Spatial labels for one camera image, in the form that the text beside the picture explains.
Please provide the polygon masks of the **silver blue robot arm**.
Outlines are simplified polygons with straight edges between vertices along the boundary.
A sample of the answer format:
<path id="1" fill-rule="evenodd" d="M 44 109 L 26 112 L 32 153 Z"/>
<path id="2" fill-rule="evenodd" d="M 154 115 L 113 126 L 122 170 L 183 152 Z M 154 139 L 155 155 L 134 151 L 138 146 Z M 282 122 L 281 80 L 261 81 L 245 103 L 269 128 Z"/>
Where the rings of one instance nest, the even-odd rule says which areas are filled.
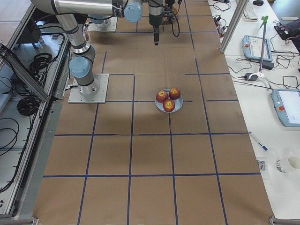
<path id="1" fill-rule="evenodd" d="M 89 19 L 100 28 L 107 27 L 111 24 L 111 17 L 106 15 L 89 15 Z"/>
<path id="2" fill-rule="evenodd" d="M 124 17 L 129 22 L 140 20 L 143 13 L 142 0 L 33 0 L 32 4 L 43 12 L 56 16 L 66 33 L 75 57 L 69 64 L 79 93 L 95 94 L 100 90 L 100 82 L 92 72 L 95 58 L 93 46 L 85 39 L 75 19 L 76 14 L 94 15 L 99 20 Z"/>

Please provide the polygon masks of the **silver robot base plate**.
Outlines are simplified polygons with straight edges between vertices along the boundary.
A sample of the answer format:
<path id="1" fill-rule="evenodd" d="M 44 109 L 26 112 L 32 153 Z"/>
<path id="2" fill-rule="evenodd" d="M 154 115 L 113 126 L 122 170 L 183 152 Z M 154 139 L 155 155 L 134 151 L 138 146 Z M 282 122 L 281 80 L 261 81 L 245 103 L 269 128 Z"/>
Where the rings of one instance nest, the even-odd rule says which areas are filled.
<path id="1" fill-rule="evenodd" d="M 81 86 L 74 79 L 68 102 L 70 104 L 104 104 L 108 83 L 109 74 L 94 74 L 94 81 L 89 86 Z"/>

